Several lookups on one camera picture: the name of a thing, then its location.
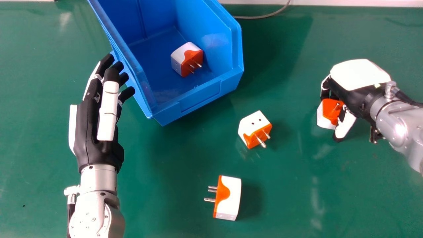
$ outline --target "green tabletop surface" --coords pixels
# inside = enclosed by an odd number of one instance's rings
[[[227,6],[232,14],[277,6]],[[316,126],[333,65],[368,58],[423,101],[423,8],[290,6],[240,20],[245,73],[236,91],[161,127],[124,105],[118,197],[125,238],[422,237],[423,178],[358,120],[347,140]],[[0,3],[0,237],[66,236],[63,190],[79,183],[69,105],[111,50],[89,4]],[[274,125],[248,150],[241,118]],[[218,176],[242,178],[238,220],[203,201]]]

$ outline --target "wire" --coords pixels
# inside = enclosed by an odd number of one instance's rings
[[[236,19],[263,19],[263,18],[268,18],[268,17],[272,17],[274,15],[277,15],[278,13],[282,12],[283,10],[285,10],[289,3],[291,2],[291,0],[288,0],[288,2],[279,10],[266,14],[266,15],[261,15],[261,16],[253,16],[253,17],[247,17],[247,16],[234,16],[234,18]]]

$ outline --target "blue bin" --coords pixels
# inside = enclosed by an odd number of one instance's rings
[[[147,118],[164,126],[238,86],[244,72],[241,27],[217,0],[88,2]],[[204,51],[204,63],[182,78],[170,55],[186,42]]]

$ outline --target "gray robotic arm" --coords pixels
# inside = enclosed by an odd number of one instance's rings
[[[343,106],[338,111],[328,108],[333,105]],[[335,65],[322,81],[317,115],[320,127],[335,130],[337,142],[344,139],[356,118],[364,118],[371,125],[372,143],[386,139],[414,170],[423,172],[423,104],[407,97],[373,62],[358,59]]]
[[[125,220],[117,197],[117,173],[124,161],[117,121],[134,95],[121,62],[105,56],[88,79],[82,102],[71,105],[69,147],[77,157],[80,185],[68,187],[68,238],[122,238]]]

